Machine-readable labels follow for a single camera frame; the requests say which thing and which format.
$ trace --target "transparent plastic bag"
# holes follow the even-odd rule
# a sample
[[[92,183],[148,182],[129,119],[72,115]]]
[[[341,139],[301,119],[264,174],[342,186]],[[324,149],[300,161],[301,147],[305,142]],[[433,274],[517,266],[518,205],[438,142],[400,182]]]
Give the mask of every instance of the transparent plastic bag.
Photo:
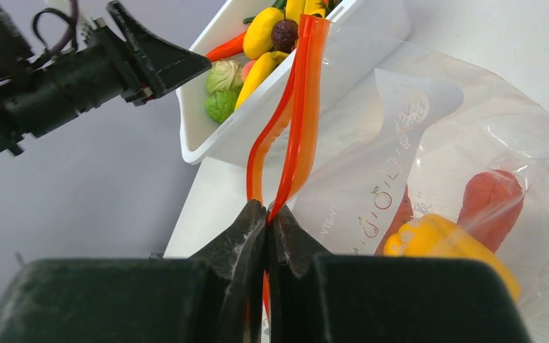
[[[549,339],[549,114],[479,67],[360,29],[327,28],[315,75],[320,96],[302,107],[319,113],[310,119],[316,149],[291,149],[298,133],[281,127],[263,159],[249,159],[248,196],[261,182],[250,169],[293,180],[290,156],[315,149],[314,165],[300,162],[312,171],[295,184],[292,211],[331,252],[473,258],[462,254],[476,249],[493,261],[534,338]],[[281,111],[302,117],[290,106]],[[289,196],[279,204],[293,196],[282,193]],[[447,236],[416,245],[424,232]]]

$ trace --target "white tabletop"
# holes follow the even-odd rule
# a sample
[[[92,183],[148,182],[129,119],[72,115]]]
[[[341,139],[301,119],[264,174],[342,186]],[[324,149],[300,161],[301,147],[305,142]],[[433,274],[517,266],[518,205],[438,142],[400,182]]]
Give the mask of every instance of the white tabletop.
[[[408,41],[491,70],[549,111],[549,1],[407,0]],[[264,200],[274,199],[273,184]],[[205,159],[165,257],[188,257],[245,205],[245,169]]]

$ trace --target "white bin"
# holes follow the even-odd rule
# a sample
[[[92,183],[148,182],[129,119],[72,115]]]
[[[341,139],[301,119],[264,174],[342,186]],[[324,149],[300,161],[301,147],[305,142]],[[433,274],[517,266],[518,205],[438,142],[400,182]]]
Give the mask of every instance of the white bin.
[[[273,0],[228,0],[207,25],[191,50],[206,54],[246,29],[243,18],[271,6]],[[342,0],[328,16],[333,22],[360,27],[378,34],[405,39],[410,22],[404,0]],[[384,46],[383,54],[394,47]],[[247,164],[249,151],[275,111],[289,76],[293,55],[287,58],[224,123],[212,121],[204,108],[207,73],[176,90],[182,115],[180,141],[187,163],[206,156],[239,166]]]

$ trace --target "purple cable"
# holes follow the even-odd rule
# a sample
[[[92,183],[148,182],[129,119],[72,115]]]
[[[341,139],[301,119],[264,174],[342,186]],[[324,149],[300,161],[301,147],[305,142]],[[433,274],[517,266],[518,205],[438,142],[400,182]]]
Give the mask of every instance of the purple cable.
[[[62,38],[60,38],[60,41],[56,43],[50,50],[49,53],[51,55],[55,55],[62,51],[64,47],[74,38],[74,35],[76,34],[76,24],[79,22],[79,0],[69,0],[70,1],[70,17],[72,18],[72,21],[74,22],[74,27],[68,26],[66,29],[66,32],[64,32],[64,35]]]

